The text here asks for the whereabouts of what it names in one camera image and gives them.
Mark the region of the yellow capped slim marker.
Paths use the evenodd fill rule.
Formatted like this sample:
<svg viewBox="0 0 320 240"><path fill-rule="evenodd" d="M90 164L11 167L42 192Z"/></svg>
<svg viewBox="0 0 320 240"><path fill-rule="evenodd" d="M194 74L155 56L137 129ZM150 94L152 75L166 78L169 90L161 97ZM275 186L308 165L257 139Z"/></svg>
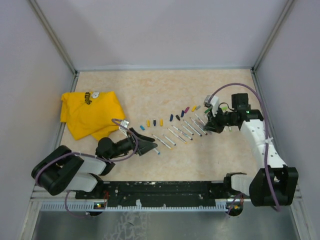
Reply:
<svg viewBox="0 0 320 240"><path fill-rule="evenodd" d="M196 118L200 121L200 123L203 125L203 126L205 126L206 125L206 123L201 119L201 117L198 115L198 114L194 114L195 116L196 116Z"/></svg>

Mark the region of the blue eraser-cap white marker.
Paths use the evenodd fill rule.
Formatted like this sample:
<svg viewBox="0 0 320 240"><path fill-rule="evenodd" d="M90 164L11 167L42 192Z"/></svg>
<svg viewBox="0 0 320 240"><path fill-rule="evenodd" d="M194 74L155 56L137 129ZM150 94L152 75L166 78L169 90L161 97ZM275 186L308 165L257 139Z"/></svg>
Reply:
<svg viewBox="0 0 320 240"><path fill-rule="evenodd" d="M172 140L170 139L168 136L166 136L165 134L163 134L163 137L166 138L173 146L176 146L177 144Z"/></svg>

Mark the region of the navy capped white marker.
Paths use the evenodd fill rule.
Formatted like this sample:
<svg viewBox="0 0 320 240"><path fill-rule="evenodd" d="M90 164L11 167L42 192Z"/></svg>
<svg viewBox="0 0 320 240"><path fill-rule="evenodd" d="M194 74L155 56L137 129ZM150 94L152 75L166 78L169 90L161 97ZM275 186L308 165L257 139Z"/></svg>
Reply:
<svg viewBox="0 0 320 240"><path fill-rule="evenodd" d="M186 120L183 120L183 122L184 122L189 128L191 128L196 134L198 134L200 137L203 136L198 130L196 130L196 129L195 129L191 124L189 124Z"/></svg>

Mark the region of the dark blue capped marker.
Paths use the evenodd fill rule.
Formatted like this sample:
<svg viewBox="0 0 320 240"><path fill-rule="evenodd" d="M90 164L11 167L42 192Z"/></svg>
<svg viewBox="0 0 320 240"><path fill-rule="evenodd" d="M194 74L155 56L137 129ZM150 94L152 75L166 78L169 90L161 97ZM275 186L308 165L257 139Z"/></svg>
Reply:
<svg viewBox="0 0 320 240"><path fill-rule="evenodd" d="M182 135L184 135L185 137L187 137L188 139L190 139L191 141L193 141L193 138L191 136L189 136L187 133L183 132L181 129L177 128L174 125L171 125L175 130L177 130L179 133L181 133Z"/></svg>

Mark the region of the yellow capped clear pen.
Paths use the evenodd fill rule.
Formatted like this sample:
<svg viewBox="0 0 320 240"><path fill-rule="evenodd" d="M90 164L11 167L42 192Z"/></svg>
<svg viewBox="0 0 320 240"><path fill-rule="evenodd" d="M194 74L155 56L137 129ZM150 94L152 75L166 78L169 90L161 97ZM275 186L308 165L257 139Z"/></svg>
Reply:
<svg viewBox="0 0 320 240"><path fill-rule="evenodd" d="M171 130L170 128L167 128L167 130L171 132L175 137L177 137L180 141L182 141L184 144L187 144L187 142L182 137L180 137L177 133L175 133L173 130Z"/></svg>

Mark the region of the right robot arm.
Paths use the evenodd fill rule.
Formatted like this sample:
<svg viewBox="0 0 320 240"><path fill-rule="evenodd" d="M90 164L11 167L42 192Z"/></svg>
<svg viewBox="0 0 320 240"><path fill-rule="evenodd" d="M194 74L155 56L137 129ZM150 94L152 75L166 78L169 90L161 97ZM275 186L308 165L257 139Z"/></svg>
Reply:
<svg viewBox="0 0 320 240"><path fill-rule="evenodd" d="M242 193L250 197L256 207L291 205L298 183L298 171L285 163L272 140L266 137L262 113L251 108L248 94L233 94L231 110L222 110L217 96L208 95L204 105L208 110L204 130L220 134L226 127L238 127L249 143L258 167L254 177L244 173L227 174L224 194L235 198Z"/></svg>

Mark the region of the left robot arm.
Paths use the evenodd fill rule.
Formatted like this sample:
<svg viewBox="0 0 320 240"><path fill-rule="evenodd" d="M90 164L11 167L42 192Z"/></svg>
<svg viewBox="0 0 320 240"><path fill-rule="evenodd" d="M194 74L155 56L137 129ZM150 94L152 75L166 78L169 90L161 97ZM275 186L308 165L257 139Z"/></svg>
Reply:
<svg viewBox="0 0 320 240"><path fill-rule="evenodd" d="M126 138L118 142L109 137L100 139L94 155L73 152L61 145L33 168L31 177L51 196L64 191L83 191L97 199L104 192L99 176L107 175L117 162L135 154L142 156L158 147L154 138L141 135L133 128L126 132Z"/></svg>

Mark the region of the black eraser-cap white marker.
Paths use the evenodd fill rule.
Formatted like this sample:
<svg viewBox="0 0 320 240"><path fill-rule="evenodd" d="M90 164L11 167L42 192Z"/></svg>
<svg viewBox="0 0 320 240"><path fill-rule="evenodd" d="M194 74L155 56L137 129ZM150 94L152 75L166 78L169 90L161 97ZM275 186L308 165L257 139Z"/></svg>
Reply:
<svg viewBox="0 0 320 240"><path fill-rule="evenodd" d="M191 130L189 130L185 125L181 124L181 126L182 126L188 133L190 133L192 136L194 135L194 133L193 133Z"/></svg>

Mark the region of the magenta capped white marker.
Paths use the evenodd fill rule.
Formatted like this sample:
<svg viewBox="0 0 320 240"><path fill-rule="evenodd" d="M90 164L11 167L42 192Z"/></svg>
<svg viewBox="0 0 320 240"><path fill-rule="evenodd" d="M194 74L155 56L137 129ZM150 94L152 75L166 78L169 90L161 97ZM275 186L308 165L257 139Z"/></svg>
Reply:
<svg viewBox="0 0 320 240"><path fill-rule="evenodd" d="M202 133L204 133L205 135L208 135L208 133L203 130L203 128L200 126L200 124L194 118L190 117L190 120L199 128L199 130Z"/></svg>

